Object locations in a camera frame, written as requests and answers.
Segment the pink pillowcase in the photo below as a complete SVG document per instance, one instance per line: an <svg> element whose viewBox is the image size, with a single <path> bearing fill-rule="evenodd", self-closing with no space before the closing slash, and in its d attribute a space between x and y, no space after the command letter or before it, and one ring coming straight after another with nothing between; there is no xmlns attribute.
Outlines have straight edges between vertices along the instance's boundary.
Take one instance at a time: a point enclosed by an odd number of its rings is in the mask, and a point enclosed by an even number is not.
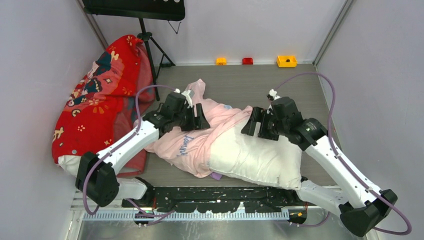
<svg viewBox="0 0 424 240"><path fill-rule="evenodd" d="M192 101L201 104L210 128L182 131L180 127L174 127L144 149L182 171L197 178L205 178L212 173L209 167L212 143L223 133L247 120L253 107L232 108L211 98L205 99L206 83L202 79L188 84L186 89L194 92Z"/></svg>

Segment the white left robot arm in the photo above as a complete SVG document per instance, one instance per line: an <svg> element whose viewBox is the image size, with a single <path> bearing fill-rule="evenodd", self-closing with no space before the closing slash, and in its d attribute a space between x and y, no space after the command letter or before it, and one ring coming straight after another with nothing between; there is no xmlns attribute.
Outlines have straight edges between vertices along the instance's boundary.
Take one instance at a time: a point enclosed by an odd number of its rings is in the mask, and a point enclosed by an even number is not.
<svg viewBox="0 0 424 240"><path fill-rule="evenodd" d="M146 113L136 127L111 146L81 156L76 187L99 207L106 207L115 199L133 199L141 207L153 202L153 193L139 179L119 178L123 167L148 145L159 140L173 128L181 131L210 128L201 103L193 103L193 90L173 91L157 110Z"/></svg>

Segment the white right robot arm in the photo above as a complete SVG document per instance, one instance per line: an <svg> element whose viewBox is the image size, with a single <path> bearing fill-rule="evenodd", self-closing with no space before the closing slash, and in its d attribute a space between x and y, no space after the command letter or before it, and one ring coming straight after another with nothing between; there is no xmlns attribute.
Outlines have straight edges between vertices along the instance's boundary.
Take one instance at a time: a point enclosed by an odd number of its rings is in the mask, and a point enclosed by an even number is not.
<svg viewBox="0 0 424 240"><path fill-rule="evenodd" d="M355 236L364 237L391 211L398 196L381 189L342 153L328 137L327 129L315 118L303 118L295 101L275 98L268 109L254 107L242 128L244 135L277 141L281 136L316 160L338 184L336 192L303 178L300 186L288 188L285 198L291 205L312 203L338 216Z"/></svg>

